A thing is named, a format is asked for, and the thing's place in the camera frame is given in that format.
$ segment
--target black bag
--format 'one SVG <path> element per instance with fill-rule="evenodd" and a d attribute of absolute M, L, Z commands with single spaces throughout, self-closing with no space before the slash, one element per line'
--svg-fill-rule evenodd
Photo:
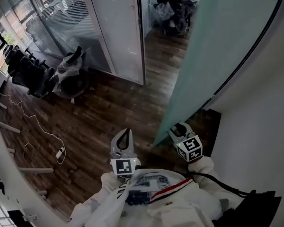
<path fill-rule="evenodd" d="M 229 209 L 224 212 L 221 218 L 214 220 L 215 227 L 270 226 L 282 198 L 275 197 L 275 192 L 256 193 L 256 190 L 251 191 L 251 193 L 241 192 L 220 182 L 212 175 L 194 172 L 189 174 L 207 177 L 225 190 L 244 198 L 235 210 Z"/>

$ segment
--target red stripe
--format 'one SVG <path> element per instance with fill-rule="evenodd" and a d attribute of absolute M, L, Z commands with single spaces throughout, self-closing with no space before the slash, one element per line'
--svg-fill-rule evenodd
<path fill-rule="evenodd" d="M 167 191 L 167 192 L 164 192 L 164 193 L 160 193 L 160 192 L 159 192 L 158 195 L 153 196 L 153 197 L 151 198 L 151 201 L 153 201 L 153 200 L 156 201 L 156 200 L 158 200 L 158 199 L 161 199 L 161 198 L 165 198 L 165 197 L 167 197 L 167 196 L 170 196 L 170 195 L 172 195 L 172 194 L 178 192 L 178 191 L 181 190 L 182 188 L 186 187 L 187 185 L 189 185 L 189 182 L 186 182 L 186 183 L 180 185 L 180 186 L 177 187 L 177 188 L 170 189 L 170 190 Z"/>
<path fill-rule="evenodd" d="M 171 187 L 164 188 L 163 190 L 161 190 L 161 191 L 159 191 L 159 192 L 156 192 L 156 193 L 152 196 L 152 199 L 153 199 L 154 197 L 156 197 L 157 195 L 159 195 L 159 194 L 168 192 L 168 191 L 170 191 L 170 190 L 173 190 L 174 188 L 177 188 L 177 187 L 179 187 L 179 186 L 181 186 L 181 185 L 187 183 L 187 182 L 190 181 L 191 179 L 192 179 L 192 178 L 189 177 L 189 178 L 187 178 L 187 179 L 185 179 L 185 180 L 179 182 L 179 183 L 176 184 L 176 185 L 173 185 L 173 186 L 171 186 Z"/>

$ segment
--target door frame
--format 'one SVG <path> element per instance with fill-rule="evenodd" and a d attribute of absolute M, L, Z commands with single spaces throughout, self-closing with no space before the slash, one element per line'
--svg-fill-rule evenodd
<path fill-rule="evenodd" d="M 126 79 L 126 80 L 129 80 L 129 81 L 135 82 L 135 83 L 140 84 L 140 85 L 144 85 L 145 84 L 144 38 L 143 38 L 142 14 L 141 14 L 142 10 L 141 10 L 140 0 L 134 0 L 134 3 L 135 3 L 134 11 L 135 11 L 135 22 L 136 22 L 136 34 L 137 34 L 137 38 L 140 39 L 140 43 L 138 44 L 138 47 L 139 47 L 139 51 L 140 51 L 139 55 L 141 56 L 141 61 L 142 61 L 142 73 L 143 73 L 142 81 L 132 80 L 128 77 L 124 77 L 124 76 L 117 74 L 115 67 L 114 67 L 114 64 L 113 64 L 113 61 L 112 61 L 111 56 L 109 54 L 107 44 L 104 40 L 102 30 L 101 30 L 101 27 L 100 27 L 100 24 L 99 24 L 97 15 L 96 15 L 96 11 L 95 11 L 93 2 L 92 2 L 92 0 L 85 0 L 85 3 L 87 5 L 90 17 L 92 18 L 96 33 L 98 35 L 98 39 L 100 41 L 101 48 L 102 48 L 103 53 L 105 55 L 105 58 L 108 62 L 108 65 L 111 69 L 111 73 L 107 72 L 107 71 L 103 71 L 103 72 L 114 75 L 114 76 L 122 78 L 122 79 Z"/>

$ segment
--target white wall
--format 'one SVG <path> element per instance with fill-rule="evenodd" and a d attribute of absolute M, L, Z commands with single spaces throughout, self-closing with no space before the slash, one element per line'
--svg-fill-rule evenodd
<path fill-rule="evenodd" d="M 272 227 L 284 227 L 284 16 L 250 67 L 210 108 L 222 118 L 212 159 L 221 179 L 282 196 Z"/>

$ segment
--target white cable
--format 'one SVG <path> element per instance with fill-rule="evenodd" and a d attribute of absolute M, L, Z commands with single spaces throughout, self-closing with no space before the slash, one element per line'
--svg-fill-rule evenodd
<path fill-rule="evenodd" d="M 25 112 L 24 112 L 24 110 L 23 110 L 23 108 L 22 108 L 22 105 L 23 105 L 23 102 L 22 102 L 22 101 L 16 104 L 16 103 L 14 103 L 14 102 L 10 99 L 10 95 L 8 95 L 8 94 L 3 95 L 2 93 L 0 93 L 0 95 L 1 95 L 1 96 L 8 96 L 8 97 L 9 97 L 10 102 L 11 102 L 13 105 L 19 105 L 19 104 L 21 104 L 21 109 L 22 109 L 22 111 L 23 111 L 23 114 L 24 114 L 27 118 L 35 117 L 35 118 L 36 118 L 36 120 L 37 120 L 37 122 L 38 122 L 38 125 L 39 125 L 40 129 L 42 129 L 42 131 L 43 131 L 45 134 L 48 134 L 48 135 L 54 136 L 56 139 L 58 139 L 58 140 L 60 140 L 60 141 L 61 141 L 61 143 L 63 144 L 63 147 L 64 147 L 64 153 L 65 153 L 64 158 L 63 158 L 62 162 L 59 162 L 59 161 L 58 161 L 58 159 L 57 159 L 57 163 L 61 165 L 61 164 L 64 162 L 65 158 L 66 158 L 66 148 L 65 148 L 65 145 L 64 145 L 63 140 L 62 140 L 62 139 L 60 139 L 59 137 L 55 136 L 54 134 L 51 134 L 51 133 L 45 132 L 45 131 L 44 131 L 44 129 L 41 127 L 40 122 L 39 122 L 39 120 L 37 119 L 36 115 L 28 116 L 27 114 L 25 114 Z"/>
<path fill-rule="evenodd" d="M 24 157 L 24 155 L 25 155 L 25 153 L 26 153 L 26 151 L 27 151 L 27 147 L 26 147 L 26 146 L 27 146 L 28 144 L 30 144 L 30 145 L 34 148 L 34 158 L 35 158 L 35 156 L 36 156 L 36 149 L 35 149 L 35 147 L 34 147 L 31 143 L 29 143 L 29 142 L 24 145 L 24 147 L 23 147 L 24 150 L 23 150 L 23 155 L 22 155 L 22 156 Z"/>

